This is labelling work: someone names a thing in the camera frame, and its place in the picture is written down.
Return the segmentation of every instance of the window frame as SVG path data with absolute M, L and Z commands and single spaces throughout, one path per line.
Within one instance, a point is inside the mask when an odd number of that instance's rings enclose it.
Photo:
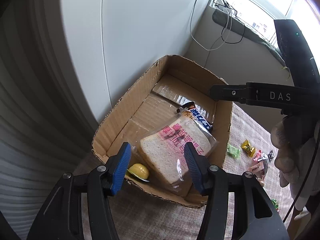
M 280 12 L 271 2 L 269 2 L 268 0 L 249 0 L 252 3 L 254 3 L 255 5 L 257 5 L 259 8 L 261 8 L 262 10 L 264 10 L 269 16 L 271 16 L 273 19 L 288 19 L 290 18 L 293 8 L 294 8 L 294 4 L 297 0 L 292 0 L 290 3 L 290 6 L 288 8 L 287 13 L 284 15 L 282 12 Z M 271 39 L 269 40 L 269 42 L 272 45 L 275 45 L 276 43 L 276 33 L 273 34 L 273 36 L 271 37 Z

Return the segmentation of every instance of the bread package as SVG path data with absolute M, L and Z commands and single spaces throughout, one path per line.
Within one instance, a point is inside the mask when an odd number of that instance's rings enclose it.
M 163 186 L 186 196 L 192 185 L 184 146 L 192 142 L 198 154 L 208 157 L 216 140 L 191 112 L 181 111 L 170 124 L 140 140 L 139 153 Z

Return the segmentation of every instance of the checkered tablecloth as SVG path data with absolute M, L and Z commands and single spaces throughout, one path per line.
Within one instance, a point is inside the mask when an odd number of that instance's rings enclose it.
M 270 141 L 270 134 L 249 117 L 241 108 L 233 104 L 229 143 L 240 147 L 248 139 L 257 149 L 269 153 L 272 149 L 275 156 L 277 149 Z M 91 171 L 99 165 L 90 156 L 76 169 L 75 174 Z M 235 160 L 226 156 L 223 169 L 226 172 L 242 174 L 253 165 L 245 152 Z M 278 169 L 273 162 L 265 178 L 265 191 L 270 198 L 278 200 L 280 216 L 283 218 L 292 203 L 289 187 L 279 186 Z M 196 239 L 201 226 L 205 207 L 200 209 L 186 208 L 177 204 L 152 197 L 134 186 L 124 182 L 116 197 L 109 198 L 110 208 L 116 229 L 121 240 L 182 240 Z M 227 227 L 225 239 L 231 239 L 233 224 L 233 195 L 229 195 Z M 88 232 L 87 214 L 83 214 L 84 232 Z

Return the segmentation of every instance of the white glove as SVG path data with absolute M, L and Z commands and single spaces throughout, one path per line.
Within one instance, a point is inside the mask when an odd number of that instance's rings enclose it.
M 292 149 L 284 133 L 283 123 L 278 123 L 271 131 L 271 142 L 277 147 L 278 154 L 275 166 L 280 170 L 280 186 L 286 187 L 290 183 L 291 197 L 294 199 L 301 187 L 312 159 L 319 131 L 319 121 L 316 124 L 315 134 L 298 149 Z M 297 210 L 303 210 L 310 195 L 320 191 L 320 148 L 312 165 L 309 177 L 295 203 Z

